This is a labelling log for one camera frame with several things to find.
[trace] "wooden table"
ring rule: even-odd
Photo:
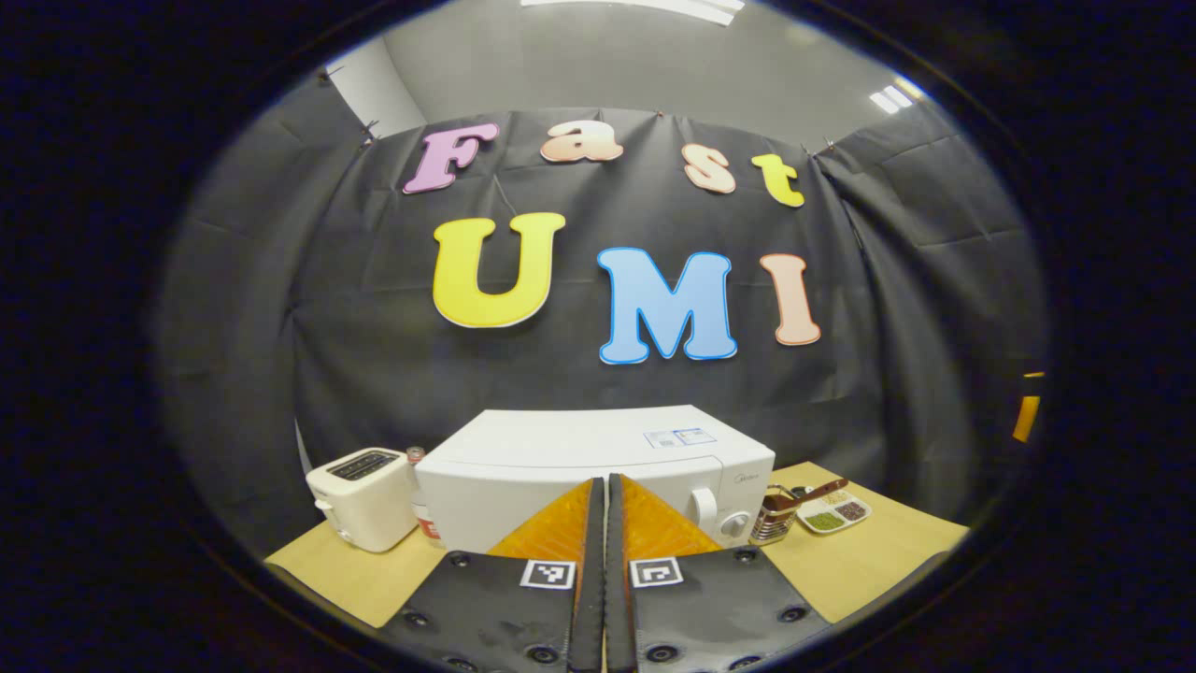
[[[804,463],[773,473],[773,484],[818,487],[838,476]],[[847,490],[868,503],[872,516],[844,531],[817,536],[801,524],[762,547],[789,582],[834,623],[892,588],[927,558],[950,550],[968,528],[891,501],[859,484]],[[416,530],[384,553],[359,550],[327,522],[266,561],[287,569],[349,614],[385,624],[432,573],[445,550]]]

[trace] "letter u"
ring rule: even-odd
[[[494,220],[469,218],[446,221],[433,235],[440,241],[432,280],[432,300],[445,319],[462,326],[509,326],[544,305],[553,276],[553,233],[565,226],[556,213],[525,213],[511,220],[518,231],[519,277],[501,294],[477,288],[482,240],[494,232]]]

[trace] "orange object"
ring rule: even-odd
[[[489,553],[509,558],[573,561],[580,564],[586,549],[591,484],[587,479],[549,503],[494,545]]]
[[[1035,417],[1038,416],[1038,402],[1041,398],[1021,398],[1021,411],[1018,414],[1018,424],[1013,428],[1013,439],[1025,442],[1030,439],[1030,429],[1035,427]]]
[[[623,481],[623,559],[716,552],[722,547],[694,522],[628,477]]]

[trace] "gray wall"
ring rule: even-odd
[[[327,68],[361,123],[378,122],[370,128],[374,136],[385,137],[428,123],[403,86],[380,36],[336,57]]]
[[[893,73],[749,2],[730,26],[622,5],[457,0],[384,36],[429,122],[545,106],[664,110],[811,152],[886,117]]]

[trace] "microwave label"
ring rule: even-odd
[[[645,433],[643,438],[649,445],[658,449],[675,449],[690,445],[709,445],[715,441],[701,428],[687,428],[684,430],[657,430]]]

